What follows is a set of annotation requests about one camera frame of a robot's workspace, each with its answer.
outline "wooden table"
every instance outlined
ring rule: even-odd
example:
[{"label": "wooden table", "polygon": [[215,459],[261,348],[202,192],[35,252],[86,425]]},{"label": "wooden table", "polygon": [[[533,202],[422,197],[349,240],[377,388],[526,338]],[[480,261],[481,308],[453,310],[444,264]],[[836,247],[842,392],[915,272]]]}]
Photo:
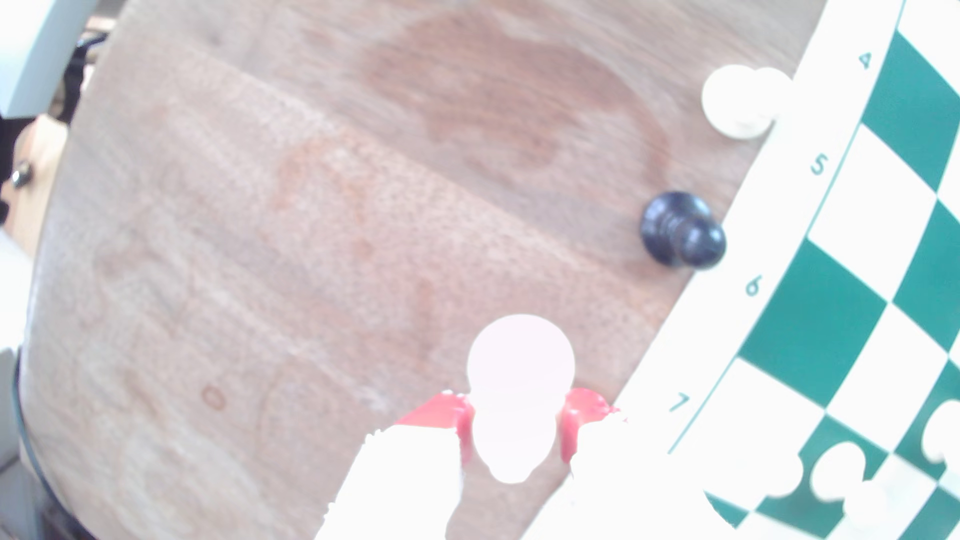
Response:
[{"label": "wooden table", "polygon": [[[102,540],[309,538],[364,434],[466,391],[508,313],[615,396],[690,275],[643,207],[722,216],[759,147],[700,85],[792,73],[822,7],[132,0],[36,262],[24,399],[64,503]],[[518,538],[563,475],[471,463],[448,537]]]}]

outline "chess piece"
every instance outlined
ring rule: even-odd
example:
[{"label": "chess piece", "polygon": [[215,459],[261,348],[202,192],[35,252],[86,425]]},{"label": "chess piece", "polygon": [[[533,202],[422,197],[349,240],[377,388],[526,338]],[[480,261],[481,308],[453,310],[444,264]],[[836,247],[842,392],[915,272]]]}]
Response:
[{"label": "chess piece", "polygon": [[494,478],[522,482],[547,457],[573,375],[573,347],[546,319],[508,315],[477,335],[467,360],[473,444]]},{"label": "chess piece", "polygon": [[933,411],[921,448],[930,463],[945,462],[947,468],[960,471],[960,401],[946,400]]},{"label": "chess piece", "polygon": [[723,135],[762,135],[785,109],[793,82],[772,67],[725,65],[704,83],[701,102],[707,121]]},{"label": "chess piece", "polygon": [[640,236],[650,255],[668,266],[710,268],[727,251],[727,237],[707,203],[682,191],[651,201],[640,220]]},{"label": "chess piece", "polygon": [[570,527],[538,538],[733,540],[710,505],[697,471],[667,454],[639,424],[612,414],[580,428],[570,459]]},{"label": "chess piece", "polygon": [[695,477],[704,487],[737,484],[742,497],[757,501],[786,497],[796,491],[804,479],[804,463],[800,457],[776,441],[714,445],[706,453],[682,458],[690,459]]},{"label": "chess piece", "polygon": [[846,441],[830,447],[813,465],[810,490],[823,503],[843,501],[844,514],[858,527],[869,528],[882,519],[887,498],[879,484],[865,480],[867,457]]},{"label": "chess piece", "polygon": [[28,184],[34,177],[34,168],[27,160],[21,160],[16,164],[13,174],[10,175],[10,182],[17,189]]}]

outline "green square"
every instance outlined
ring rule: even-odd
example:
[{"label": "green square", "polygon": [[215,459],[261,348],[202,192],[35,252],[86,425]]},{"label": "green square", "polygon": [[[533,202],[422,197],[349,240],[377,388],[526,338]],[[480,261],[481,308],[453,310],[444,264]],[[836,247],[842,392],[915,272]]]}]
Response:
[{"label": "green square", "polygon": [[960,96],[897,32],[863,123],[937,189],[960,124]]},{"label": "green square", "polygon": [[944,540],[957,522],[960,522],[960,501],[938,487],[900,540]]},{"label": "green square", "polygon": [[946,350],[960,331],[960,223],[939,201],[894,304]]},{"label": "green square", "polygon": [[864,478],[873,478],[887,454],[843,424],[824,416],[800,450],[800,460],[804,463],[804,478],[800,481],[800,486],[781,499],[764,499],[756,511],[814,536],[826,538],[843,518],[843,503],[822,503],[817,499],[810,490],[810,472],[824,452],[845,441],[851,441],[863,450],[867,457]]},{"label": "green square", "polygon": [[720,517],[734,528],[739,527],[740,524],[743,523],[744,518],[747,517],[747,510],[744,510],[736,504],[728,503],[719,497],[710,495],[710,493],[707,493],[707,500],[710,501],[713,509],[720,514]]},{"label": "green square", "polygon": [[827,406],[886,303],[804,240],[740,356]]},{"label": "green square", "polygon": [[935,479],[939,479],[947,467],[943,463],[934,465],[927,461],[920,444],[924,437],[926,422],[933,415],[933,411],[937,410],[937,407],[946,400],[960,400],[960,369],[952,361],[947,362],[944,371],[940,372],[940,377],[937,378],[929,395],[926,396],[926,401],[920,407],[920,412],[913,419],[913,423],[910,424],[910,428],[895,450],[897,455]]}]

